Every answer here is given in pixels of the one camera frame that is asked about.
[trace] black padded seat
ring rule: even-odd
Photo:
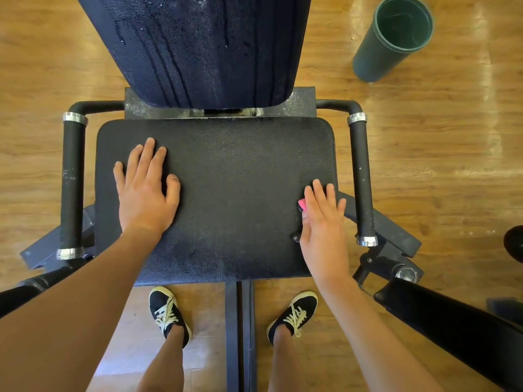
[[[334,135],[321,118],[115,120],[96,148],[97,252],[121,234],[112,169],[148,137],[167,147],[178,175],[174,223],[149,256],[137,285],[310,275],[292,235],[297,201],[315,178],[337,186]]]

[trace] green tube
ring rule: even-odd
[[[383,0],[352,60],[354,73],[362,81],[378,81],[423,48],[433,29],[430,11],[420,0]]]

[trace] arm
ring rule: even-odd
[[[147,256],[173,221],[180,182],[161,187],[167,150],[154,140],[117,163],[122,235],[80,270],[0,319],[0,390],[86,390]]]
[[[346,201],[336,207],[334,186],[327,196],[319,180],[305,188],[300,245],[325,302],[350,342],[372,391],[443,391],[435,378],[385,325],[349,274],[343,230]]]

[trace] white shoelace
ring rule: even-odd
[[[158,314],[158,317],[155,319],[155,322],[162,331],[165,331],[167,326],[171,323],[178,322],[178,318],[173,314],[173,297],[167,299],[167,303],[161,307],[158,311],[154,311],[155,314]]]
[[[291,304],[292,313],[284,319],[284,322],[291,324],[294,328],[294,334],[296,337],[301,336],[300,325],[307,317],[307,311],[302,310],[300,307],[297,310],[294,308],[294,304]]]

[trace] wooden floor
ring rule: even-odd
[[[379,83],[351,69],[380,0],[313,0],[296,85],[317,97],[355,99],[369,117],[375,207],[423,245],[422,285],[484,308],[523,299],[523,266],[503,234],[523,221],[523,0],[426,0],[435,33]],[[76,0],[2,0],[0,8],[0,290],[35,271],[18,253],[59,223],[61,115],[78,100],[121,99],[125,79]],[[87,131],[85,203],[94,201],[95,137]],[[321,111],[336,136],[340,188],[352,192],[346,115]],[[347,231],[355,228],[347,222]],[[349,239],[351,264],[361,250]],[[377,290],[377,278],[368,288]],[[223,285],[175,286],[194,330],[185,390],[224,391]],[[266,325],[310,278],[256,283],[260,390],[268,385]],[[162,343],[135,289],[91,391],[133,390]],[[383,319],[448,390],[497,388],[425,338]],[[313,390],[366,390],[349,344],[324,301],[296,347]]]

